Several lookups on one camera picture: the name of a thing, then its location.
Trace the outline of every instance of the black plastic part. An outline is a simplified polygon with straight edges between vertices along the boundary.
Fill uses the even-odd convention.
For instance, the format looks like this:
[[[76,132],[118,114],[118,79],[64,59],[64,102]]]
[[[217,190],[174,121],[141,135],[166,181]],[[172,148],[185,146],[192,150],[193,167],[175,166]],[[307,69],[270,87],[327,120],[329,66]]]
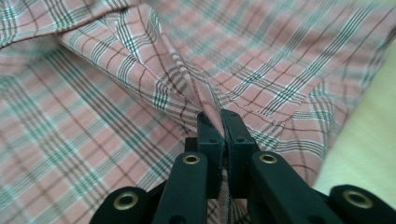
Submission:
[[[115,207],[115,201],[122,194],[130,195],[134,194],[136,197],[135,205],[125,210],[119,210]],[[131,201],[130,197],[123,197],[118,200],[118,204],[128,204],[130,202],[123,202],[122,200]],[[149,204],[149,195],[143,190],[132,187],[125,187],[117,189],[110,193],[105,201],[99,206],[91,219],[91,224],[103,224],[103,223],[118,223],[118,224],[139,224],[143,223],[145,216],[145,210]]]
[[[264,203],[260,193],[254,184],[249,185],[249,195],[247,197],[247,212],[253,224],[276,224],[271,211]]]
[[[157,212],[158,203],[160,202],[161,196],[163,195],[163,189],[165,188],[166,181],[163,181],[159,186],[155,187],[148,192],[148,206],[143,216],[141,224],[151,223]]]
[[[343,223],[276,153],[254,153],[249,171],[276,223]]]
[[[186,138],[186,142],[184,145],[184,152],[197,152],[198,151],[198,138]]]
[[[355,186],[332,188],[329,204],[345,223],[396,223],[396,211],[374,194]]]
[[[186,152],[179,155],[152,223],[206,223],[206,174],[207,159],[204,154]]]
[[[322,193],[322,192],[319,192],[319,191],[317,191],[317,190],[315,190],[315,189],[312,189],[319,197],[320,197],[320,199],[324,202],[324,203],[326,203],[327,205],[329,205],[329,196],[327,196],[326,194],[324,194],[324,193]]]
[[[221,188],[221,171],[225,145],[224,139],[215,127],[213,127],[204,112],[198,114],[197,127],[198,151],[206,155],[208,162],[207,198],[216,199],[219,197]]]
[[[221,110],[228,148],[228,184],[233,198],[248,196],[248,161],[259,148],[242,118],[230,110]]]

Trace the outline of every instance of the screw hole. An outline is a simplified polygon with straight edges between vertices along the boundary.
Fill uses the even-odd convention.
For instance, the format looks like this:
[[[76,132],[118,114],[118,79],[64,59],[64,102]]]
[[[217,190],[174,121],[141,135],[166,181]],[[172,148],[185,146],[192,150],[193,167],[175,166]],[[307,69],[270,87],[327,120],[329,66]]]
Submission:
[[[276,163],[277,158],[270,154],[261,154],[260,161],[265,162],[265,163]]]
[[[116,198],[113,205],[117,210],[127,210],[137,204],[139,197],[132,191],[123,192]]]
[[[236,138],[236,141],[237,141],[237,142],[245,142],[245,138],[243,138],[243,137],[237,137],[237,138]]]
[[[347,202],[359,208],[367,209],[373,207],[373,202],[367,196],[355,190],[345,190],[343,196]]]
[[[199,162],[199,157],[195,155],[188,155],[183,158],[183,161],[187,164],[193,165]]]

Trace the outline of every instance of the fabric fold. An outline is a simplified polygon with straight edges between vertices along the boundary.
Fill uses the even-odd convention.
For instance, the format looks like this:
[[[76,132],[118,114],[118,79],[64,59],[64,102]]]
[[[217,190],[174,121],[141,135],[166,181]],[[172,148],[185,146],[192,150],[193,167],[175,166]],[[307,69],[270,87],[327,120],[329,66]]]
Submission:
[[[311,185],[395,31],[395,7],[357,2],[3,1],[0,222],[89,222],[223,108]],[[223,182],[208,223],[249,222]]]

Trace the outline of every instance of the plaid fabric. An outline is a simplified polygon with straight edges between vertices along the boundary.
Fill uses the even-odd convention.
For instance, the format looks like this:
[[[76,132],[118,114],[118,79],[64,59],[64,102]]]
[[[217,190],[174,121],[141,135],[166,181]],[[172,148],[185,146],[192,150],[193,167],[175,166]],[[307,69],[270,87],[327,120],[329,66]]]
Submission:
[[[312,184],[395,31],[394,7],[337,1],[2,1],[0,222],[89,222],[221,108]],[[208,222],[248,222],[226,183]]]

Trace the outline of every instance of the pinched fabric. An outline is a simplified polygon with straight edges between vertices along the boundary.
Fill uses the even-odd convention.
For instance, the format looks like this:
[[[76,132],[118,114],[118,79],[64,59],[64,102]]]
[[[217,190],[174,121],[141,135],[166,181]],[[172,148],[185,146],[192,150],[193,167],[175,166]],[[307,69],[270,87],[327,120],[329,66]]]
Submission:
[[[88,223],[222,108],[312,184],[395,27],[345,1],[1,1],[0,223]],[[249,222],[226,178],[208,223]]]

